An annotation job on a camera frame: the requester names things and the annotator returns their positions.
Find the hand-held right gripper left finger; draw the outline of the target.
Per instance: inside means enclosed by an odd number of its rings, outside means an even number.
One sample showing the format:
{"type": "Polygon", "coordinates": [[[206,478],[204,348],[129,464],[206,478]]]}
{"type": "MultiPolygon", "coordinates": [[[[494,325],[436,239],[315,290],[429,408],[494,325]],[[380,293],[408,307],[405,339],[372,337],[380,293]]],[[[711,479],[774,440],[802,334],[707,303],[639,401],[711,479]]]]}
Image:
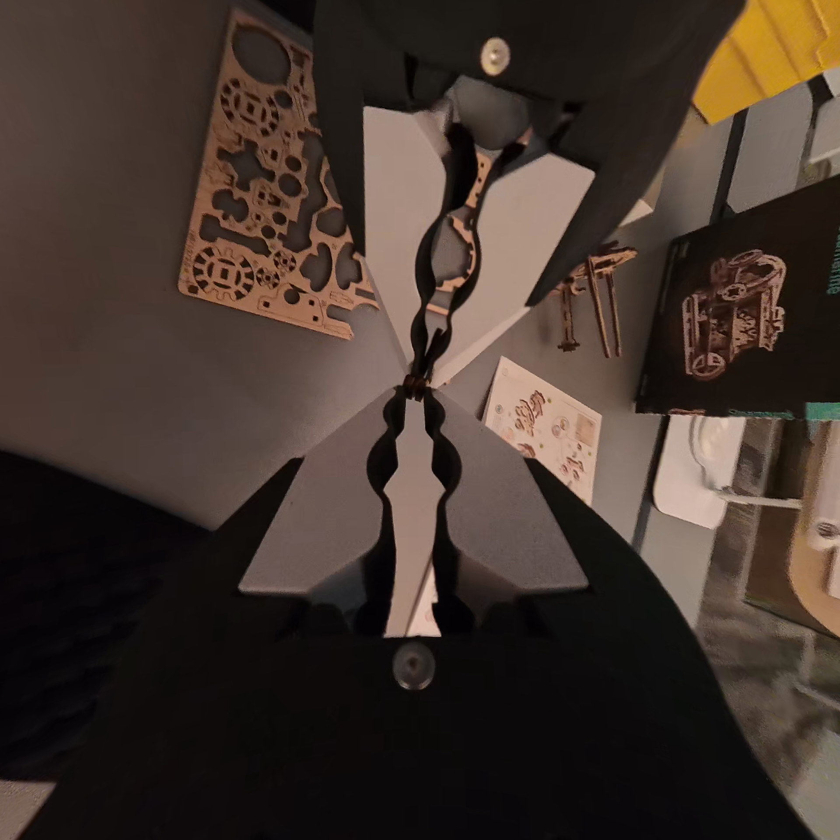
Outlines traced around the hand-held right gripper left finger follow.
{"type": "Polygon", "coordinates": [[[383,635],[396,538],[385,487],[398,467],[406,395],[391,388],[309,451],[239,590],[333,606],[360,635],[383,635]]]}

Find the wooden laser-cut parts sheet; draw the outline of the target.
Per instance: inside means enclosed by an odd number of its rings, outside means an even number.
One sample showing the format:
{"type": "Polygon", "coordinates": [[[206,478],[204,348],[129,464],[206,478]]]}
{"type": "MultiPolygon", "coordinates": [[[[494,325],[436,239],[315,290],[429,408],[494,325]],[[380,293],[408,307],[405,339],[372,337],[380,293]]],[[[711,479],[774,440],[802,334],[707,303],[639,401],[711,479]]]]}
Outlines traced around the wooden laser-cut parts sheet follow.
{"type": "Polygon", "coordinates": [[[378,308],[333,182],[303,35],[232,11],[178,289],[343,341],[378,308]]]}

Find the partly built wooden model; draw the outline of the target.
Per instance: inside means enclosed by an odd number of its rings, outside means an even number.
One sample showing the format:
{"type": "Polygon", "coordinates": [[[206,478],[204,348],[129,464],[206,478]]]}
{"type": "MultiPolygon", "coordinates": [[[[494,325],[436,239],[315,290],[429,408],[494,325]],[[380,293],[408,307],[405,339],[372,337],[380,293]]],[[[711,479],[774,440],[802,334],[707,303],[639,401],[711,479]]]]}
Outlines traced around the partly built wooden model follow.
{"type": "Polygon", "coordinates": [[[618,315],[615,273],[637,256],[633,247],[622,247],[616,241],[601,246],[586,258],[552,291],[560,299],[562,340],[559,350],[569,353],[580,347],[574,333],[574,300],[588,294],[604,356],[623,355],[623,337],[618,315]]]}

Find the yellow plastic bin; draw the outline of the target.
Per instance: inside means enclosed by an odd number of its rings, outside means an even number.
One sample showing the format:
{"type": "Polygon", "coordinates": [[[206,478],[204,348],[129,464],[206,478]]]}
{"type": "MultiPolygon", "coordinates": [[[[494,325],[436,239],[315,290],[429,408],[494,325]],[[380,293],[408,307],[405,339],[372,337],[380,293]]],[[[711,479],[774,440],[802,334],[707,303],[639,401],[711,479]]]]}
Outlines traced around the yellow plastic bin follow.
{"type": "Polygon", "coordinates": [[[838,64],[838,1],[749,1],[692,103],[707,124],[719,123],[838,64]]]}

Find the small white instruction leaflet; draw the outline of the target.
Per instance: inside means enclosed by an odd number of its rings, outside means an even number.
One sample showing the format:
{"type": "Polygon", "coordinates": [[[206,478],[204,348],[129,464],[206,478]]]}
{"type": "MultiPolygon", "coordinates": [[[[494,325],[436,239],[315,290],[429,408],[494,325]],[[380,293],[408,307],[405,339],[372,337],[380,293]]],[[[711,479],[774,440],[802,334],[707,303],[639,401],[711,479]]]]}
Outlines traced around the small white instruction leaflet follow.
{"type": "Polygon", "coordinates": [[[502,356],[483,423],[592,504],[602,416],[502,356]]]}

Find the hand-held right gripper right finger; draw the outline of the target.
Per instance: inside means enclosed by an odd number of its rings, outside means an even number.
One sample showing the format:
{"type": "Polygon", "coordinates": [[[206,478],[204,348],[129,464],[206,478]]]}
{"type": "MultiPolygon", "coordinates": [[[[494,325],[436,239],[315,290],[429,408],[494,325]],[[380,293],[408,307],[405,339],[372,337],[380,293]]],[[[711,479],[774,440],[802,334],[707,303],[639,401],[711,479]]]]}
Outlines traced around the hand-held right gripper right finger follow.
{"type": "Polygon", "coordinates": [[[437,391],[426,391],[423,410],[443,488],[432,551],[439,632],[471,634],[498,604],[584,592],[587,576],[528,460],[437,391]]]}

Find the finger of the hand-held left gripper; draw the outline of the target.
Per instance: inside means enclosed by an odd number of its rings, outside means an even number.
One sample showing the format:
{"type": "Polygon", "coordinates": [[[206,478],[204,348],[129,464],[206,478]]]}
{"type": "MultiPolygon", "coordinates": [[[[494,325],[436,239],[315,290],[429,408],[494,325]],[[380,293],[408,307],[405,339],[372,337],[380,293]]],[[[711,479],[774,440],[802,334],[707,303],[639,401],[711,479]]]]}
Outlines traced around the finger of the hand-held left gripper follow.
{"type": "Polygon", "coordinates": [[[594,179],[591,169],[544,154],[489,187],[477,222],[477,282],[453,315],[432,387],[449,382],[527,314],[527,301],[594,179]]]}
{"type": "Polygon", "coordinates": [[[404,372],[415,354],[411,327],[421,303],[415,260],[444,198],[450,115],[445,108],[363,110],[364,263],[404,372]]]}

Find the black and teal kit box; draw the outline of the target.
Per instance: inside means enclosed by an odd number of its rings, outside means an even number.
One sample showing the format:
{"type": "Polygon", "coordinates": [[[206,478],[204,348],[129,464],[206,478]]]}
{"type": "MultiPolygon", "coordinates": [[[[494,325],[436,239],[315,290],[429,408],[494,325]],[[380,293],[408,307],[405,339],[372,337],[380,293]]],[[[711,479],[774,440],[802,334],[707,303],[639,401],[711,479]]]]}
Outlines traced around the black and teal kit box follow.
{"type": "Polygon", "coordinates": [[[671,242],[635,410],[838,420],[838,175],[671,242]]]}

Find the wooden board with rounded corners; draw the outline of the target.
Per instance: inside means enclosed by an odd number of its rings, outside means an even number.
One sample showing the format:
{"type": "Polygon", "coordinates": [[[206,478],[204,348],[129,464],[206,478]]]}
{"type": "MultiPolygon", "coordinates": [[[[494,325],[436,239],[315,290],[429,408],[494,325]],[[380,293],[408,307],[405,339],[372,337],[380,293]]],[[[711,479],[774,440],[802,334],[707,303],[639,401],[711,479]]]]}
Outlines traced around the wooden board with rounded corners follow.
{"type": "Polygon", "coordinates": [[[761,508],[743,599],[771,615],[838,637],[838,599],[828,592],[833,555],[813,547],[807,536],[816,510],[827,427],[820,422],[786,422],[773,444],[765,490],[801,506],[761,508]]]}

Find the wooden cut-out frame piece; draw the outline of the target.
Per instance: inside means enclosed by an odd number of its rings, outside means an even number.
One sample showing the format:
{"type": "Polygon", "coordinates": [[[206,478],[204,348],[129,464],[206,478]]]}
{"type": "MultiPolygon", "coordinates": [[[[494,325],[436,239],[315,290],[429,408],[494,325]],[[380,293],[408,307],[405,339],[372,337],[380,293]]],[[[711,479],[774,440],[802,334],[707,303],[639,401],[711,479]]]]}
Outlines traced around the wooden cut-out frame piece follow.
{"type": "Polygon", "coordinates": [[[455,175],[454,197],[444,221],[465,246],[467,262],[458,276],[437,283],[432,301],[427,304],[428,312],[442,317],[449,315],[458,290],[478,279],[482,254],[477,227],[489,185],[528,148],[532,134],[529,125],[511,143],[513,151],[487,150],[476,143],[473,134],[462,123],[453,123],[448,129],[446,139],[452,151],[465,149],[458,152],[454,160],[464,164],[465,169],[455,175]]]}

